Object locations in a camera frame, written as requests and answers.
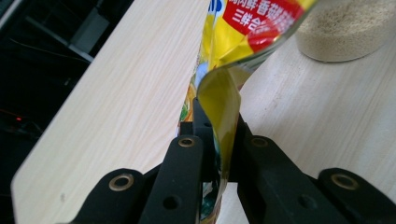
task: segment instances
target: red label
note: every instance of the red label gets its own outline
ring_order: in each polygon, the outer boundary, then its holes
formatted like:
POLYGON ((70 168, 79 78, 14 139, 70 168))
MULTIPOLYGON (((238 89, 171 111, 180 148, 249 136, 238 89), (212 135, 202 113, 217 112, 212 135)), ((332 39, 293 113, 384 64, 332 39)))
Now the red label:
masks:
POLYGON ((247 35, 253 51, 264 49, 304 13, 295 0, 228 0, 223 19, 247 35))

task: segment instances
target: wooden table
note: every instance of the wooden table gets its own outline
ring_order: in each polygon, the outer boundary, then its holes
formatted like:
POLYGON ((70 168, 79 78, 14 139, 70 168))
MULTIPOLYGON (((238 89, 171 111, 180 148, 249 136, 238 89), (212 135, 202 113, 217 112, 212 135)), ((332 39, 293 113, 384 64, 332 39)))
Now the wooden table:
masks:
MULTIPOLYGON (((106 173, 162 162, 208 3, 135 0, 15 175, 18 223, 68 222, 106 173)), ((395 36, 349 63, 310 60, 292 38, 241 90, 241 114, 305 173, 346 168, 396 201, 395 86, 395 36)), ((219 223, 246 223, 230 187, 219 223)))

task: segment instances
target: screw hole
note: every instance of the screw hole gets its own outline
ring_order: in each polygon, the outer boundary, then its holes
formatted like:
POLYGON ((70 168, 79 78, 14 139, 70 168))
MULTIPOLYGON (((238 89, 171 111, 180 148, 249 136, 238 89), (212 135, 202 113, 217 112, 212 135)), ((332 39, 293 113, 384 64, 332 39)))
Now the screw hole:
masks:
POLYGON ((331 179, 335 185, 343 189, 355 190, 359 187, 358 182, 348 175, 334 174, 331 179))
POLYGON ((177 196, 170 196, 163 200, 163 207, 168 210, 177 209, 180 205, 180 199, 177 196))
POLYGON ((195 142, 192 138, 182 138, 178 140, 178 144, 181 147, 192 147, 195 144, 195 142))
POLYGON ((298 203, 306 209, 316 209, 318 207, 317 201, 305 194, 298 197, 298 203))
POLYGON ((114 191, 123 191, 134 184, 134 176, 130 174, 117 175, 110 180, 108 187, 114 191))
POLYGON ((268 147, 268 142, 262 138, 255 137, 250 142, 254 147, 268 147))

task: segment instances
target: dark background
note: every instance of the dark background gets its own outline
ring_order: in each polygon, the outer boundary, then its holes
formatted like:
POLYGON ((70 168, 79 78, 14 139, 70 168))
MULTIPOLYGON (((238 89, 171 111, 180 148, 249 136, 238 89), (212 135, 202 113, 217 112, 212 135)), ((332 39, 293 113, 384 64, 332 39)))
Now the dark background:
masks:
MULTIPOLYGON (((12 1, 2 0, 0 16, 12 1)), ((23 1, 0 31, 0 223, 14 223, 10 183, 90 62, 26 18, 69 41, 93 8, 109 24, 104 45, 133 0, 23 1)))

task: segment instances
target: yellow snack bag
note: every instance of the yellow snack bag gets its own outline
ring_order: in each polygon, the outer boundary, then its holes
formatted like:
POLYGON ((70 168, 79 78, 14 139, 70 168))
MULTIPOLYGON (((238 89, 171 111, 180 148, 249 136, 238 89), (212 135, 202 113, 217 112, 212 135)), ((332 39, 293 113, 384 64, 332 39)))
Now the yellow snack bag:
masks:
POLYGON ((225 190, 239 116, 239 90, 290 37, 316 0, 212 0, 198 65, 180 116, 192 120, 197 97, 214 133, 218 177, 204 183, 202 223, 214 223, 225 190))

